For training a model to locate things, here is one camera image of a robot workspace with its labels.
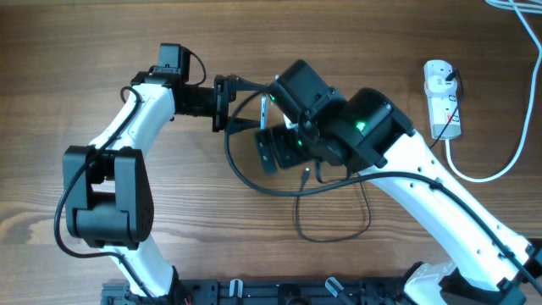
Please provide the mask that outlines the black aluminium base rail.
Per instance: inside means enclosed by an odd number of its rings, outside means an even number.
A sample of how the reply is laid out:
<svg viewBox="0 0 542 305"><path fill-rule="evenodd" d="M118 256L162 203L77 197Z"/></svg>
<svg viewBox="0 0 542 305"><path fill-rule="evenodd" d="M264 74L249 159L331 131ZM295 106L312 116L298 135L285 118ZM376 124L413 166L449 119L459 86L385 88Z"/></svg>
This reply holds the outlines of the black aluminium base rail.
<svg viewBox="0 0 542 305"><path fill-rule="evenodd" d="M164 296L148 298L128 283L102 286L102 304L285 305L409 304L398 278L361 280L246 281L181 280Z"/></svg>

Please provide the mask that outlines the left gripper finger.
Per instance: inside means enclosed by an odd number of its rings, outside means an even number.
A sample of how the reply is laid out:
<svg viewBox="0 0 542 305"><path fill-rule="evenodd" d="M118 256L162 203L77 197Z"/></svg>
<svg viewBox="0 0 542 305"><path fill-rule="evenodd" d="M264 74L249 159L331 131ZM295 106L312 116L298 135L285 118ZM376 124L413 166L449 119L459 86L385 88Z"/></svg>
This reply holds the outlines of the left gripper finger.
<svg viewBox="0 0 542 305"><path fill-rule="evenodd" d="M233 135L244 130L249 130L253 128L259 128L260 122L253 119L243 119L243 118L234 118L229 117L228 124L226 125L226 133L228 135Z"/></svg>
<svg viewBox="0 0 542 305"><path fill-rule="evenodd" d="M235 92L268 92L268 85L251 82L236 76L232 80L231 89Z"/></svg>

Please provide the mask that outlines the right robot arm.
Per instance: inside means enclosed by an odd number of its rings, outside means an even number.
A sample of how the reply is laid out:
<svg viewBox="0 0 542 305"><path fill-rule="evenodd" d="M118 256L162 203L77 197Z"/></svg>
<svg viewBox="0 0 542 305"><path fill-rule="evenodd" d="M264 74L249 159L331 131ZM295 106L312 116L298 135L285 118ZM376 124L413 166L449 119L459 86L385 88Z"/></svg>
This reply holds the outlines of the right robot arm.
<svg viewBox="0 0 542 305"><path fill-rule="evenodd" d="M343 97L304 61L268 88L294 124L263 132L267 169L309 160L343 166L394 198L442 246L446 263L420 263L399 286L413 304L523 304L541 274L541 249L492 216L435 158L383 93Z"/></svg>

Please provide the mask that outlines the white USB charger adapter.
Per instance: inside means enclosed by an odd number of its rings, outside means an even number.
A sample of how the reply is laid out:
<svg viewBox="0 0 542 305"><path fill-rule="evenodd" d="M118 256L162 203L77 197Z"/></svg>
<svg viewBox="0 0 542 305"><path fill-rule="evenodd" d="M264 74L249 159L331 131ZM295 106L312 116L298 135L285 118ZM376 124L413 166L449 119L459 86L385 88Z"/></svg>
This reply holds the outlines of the white USB charger adapter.
<svg viewBox="0 0 542 305"><path fill-rule="evenodd" d="M455 95L457 87L456 72L444 75L432 74L425 77L424 91L428 97Z"/></svg>

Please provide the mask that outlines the white power strip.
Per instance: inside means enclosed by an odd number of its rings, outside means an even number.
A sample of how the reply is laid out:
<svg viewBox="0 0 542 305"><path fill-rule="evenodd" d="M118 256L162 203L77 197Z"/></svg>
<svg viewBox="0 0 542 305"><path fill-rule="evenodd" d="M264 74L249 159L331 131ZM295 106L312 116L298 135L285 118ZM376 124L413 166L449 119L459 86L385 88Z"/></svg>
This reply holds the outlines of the white power strip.
<svg viewBox="0 0 542 305"><path fill-rule="evenodd" d="M424 81L428 75L444 75L450 72L455 72L453 67L440 59L429 60L423 66ZM458 137L461 134L461 123L459 111L456 110L457 94L447 97L427 96L427 100L431 136L435 140L451 140Z"/></svg>

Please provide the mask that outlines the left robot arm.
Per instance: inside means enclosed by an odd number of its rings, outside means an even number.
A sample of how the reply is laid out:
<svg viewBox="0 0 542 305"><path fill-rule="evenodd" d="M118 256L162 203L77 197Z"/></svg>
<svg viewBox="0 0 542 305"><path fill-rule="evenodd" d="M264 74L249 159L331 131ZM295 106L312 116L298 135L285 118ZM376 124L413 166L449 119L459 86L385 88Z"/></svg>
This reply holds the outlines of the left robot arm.
<svg viewBox="0 0 542 305"><path fill-rule="evenodd" d="M175 115L209 117L215 132L236 124L229 104L237 92L265 87L236 75L219 75L211 87L190 83L196 55L163 43L158 62L120 90L124 106L86 146L64 153L64 192L53 221L58 247L74 258L110 257L129 281L125 296L138 304L170 304L178 275L152 239L154 202L145 157Z"/></svg>

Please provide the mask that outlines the teal Galaxy smartphone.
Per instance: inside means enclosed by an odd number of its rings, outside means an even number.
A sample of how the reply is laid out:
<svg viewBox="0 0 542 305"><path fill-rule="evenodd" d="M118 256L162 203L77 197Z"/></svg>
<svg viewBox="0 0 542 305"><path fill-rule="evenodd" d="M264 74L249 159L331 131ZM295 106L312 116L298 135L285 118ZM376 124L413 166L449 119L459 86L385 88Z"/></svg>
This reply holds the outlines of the teal Galaxy smartphone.
<svg viewBox="0 0 542 305"><path fill-rule="evenodd" d="M261 114L260 114L260 129L265 130L268 117L268 96L262 95L261 97Z"/></svg>

